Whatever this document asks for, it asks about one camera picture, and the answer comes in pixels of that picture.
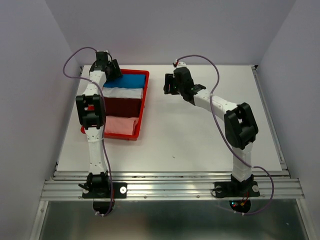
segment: bolt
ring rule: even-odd
[[[215,187],[215,191],[216,191],[218,194],[220,194],[220,193],[222,192],[222,190],[217,190],[217,189],[222,189],[222,187],[219,186],[219,185]]]
[[[127,192],[127,188],[125,186],[122,186],[120,188],[120,193],[125,194]]]
[[[257,193],[257,192],[259,192],[259,187],[258,187],[257,185],[253,185],[253,186],[252,186],[252,190],[253,190],[255,193]]]

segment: white platform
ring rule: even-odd
[[[172,65],[123,65],[122,69],[150,72],[141,132],[137,141],[105,139],[112,171],[202,172],[231,171],[232,155],[221,139],[212,114],[185,102],[180,95],[164,95],[165,74]],[[190,65],[195,84],[208,89],[217,81],[210,65]],[[252,149],[252,164],[281,171],[280,161],[250,66],[219,65],[221,80],[215,92],[230,102],[250,104],[259,133]],[[89,67],[82,73],[88,76]],[[80,81],[78,95],[87,82]],[[87,139],[80,132],[74,104],[58,171],[88,171]]]

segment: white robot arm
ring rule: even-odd
[[[165,75],[164,94],[181,95],[185,101],[212,112],[211,93],[205,86],[194,84],[191,73],[184,62],[179,61],[174,66],[176,69],[173,74]],[[243,163],[233,156],[231,182],[220,182],[218,186],[222,190],[220,192],[216,190],[216,195],[221,198],[239,197],[250,192],[250,188],[257,184],[250,166],[251,150],[258,133],[258,126],[247,103],[236,104],[213,95],[212,105],[214,114],[224,121],[226,140],[234,153],[244,161]],[[250,194],[251,197],[259,195],[260,193],[254,192]]]
[[[97,51],[95,54],[96,61],[90,68],[90,82],[83,94],[75,98],[79,121],[89,146],[89,173],[86,183],[79,186],[83,188],[84,199],[126,198],[126,191],[120,191],[120,188],[126,189],[127,184],[113,182],[108,175],[103,142],[106,108],[101,92],[106,82],[121,77],[122,73],[117,60],[112,59],[107,51]],[[100,214],[109,211],[109,205],[100,206],[99,202],[93,202],[93,208]]]
[[[209,112],[211,112],[210,107],[210,92],[207,89],[200,90],[196,95],[194,95],[194,105],[200,108],[203,108]],[[213,96],[212,103],[214,107],[215,115],[224,121],[224,116],[228,111],[232,111],[236,109],[238,106],[237,104],[224,100],[221,97]],[[251,165],[251,150],[253,147],[253,143],[249,143],[245,148],[242,150],[238,147],[233,147],[233,151],[241,157],[247,164]],[[233,169],[232,169],[232,176],[237,179],[239,182],[247,180],[252,175],[252,170],[250,167],[244,165],[240,162],[235,156],[233,156]]]
[[[90,73],[90,80],[97,83],[102,89],[103,85],[107,81],[106,74],[101,70],[95,70]],[[98,96],[99,90],[93,83],[88,83],[82,96]],[[104,150],[103,150],[103,131],[104,122],[97,128],[97,126],[90,126],[87,129],[84,128],[86,134],[88,145],[89,145],[89,157],[90,166],[89,173],[93,175],[99,175],[100,173],[105,173],[107,171],[107,164],[105,162]]]

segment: red plastic bin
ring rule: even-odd
[[[137,125],[135,126],[133,135],[116,134],[116,133],[104,133],[104,137],[105,138],[109,138],[109,139],[124,139],[124,140],[136,141],[138,139],[138,137],[139,137],[142,117],[144,115],[145,101],[146,101],[148,82],[149,82],[149,72],[148,71],[144,71],[144,70],[131,70],[131,69],[121,69],[121,72],[122,72],[122,74],[140,74],[140,75],[145,75],[145,82],[144,82],[144,88],[143,88],[143,96],[142,96],[139,120],[138,120]],[[83,134],[85,134],[85,128],[83,126],[81,127],[81,132]]]

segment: white wall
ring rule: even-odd
[[[187,54],[218,64],[258,64],[294,0],[46,2],[73,51],[109,49],[122,64],[170,64]],[[90,64],[94,55],[77,59]]]
[[[297,0],[258,73],[283,154],[320,236],[320,1]]]
[[[71,50],[44,0],[0,7],[0,239],[28,239],[52,175],[75,82]],[[78,74],[76,62],[70,74]]]

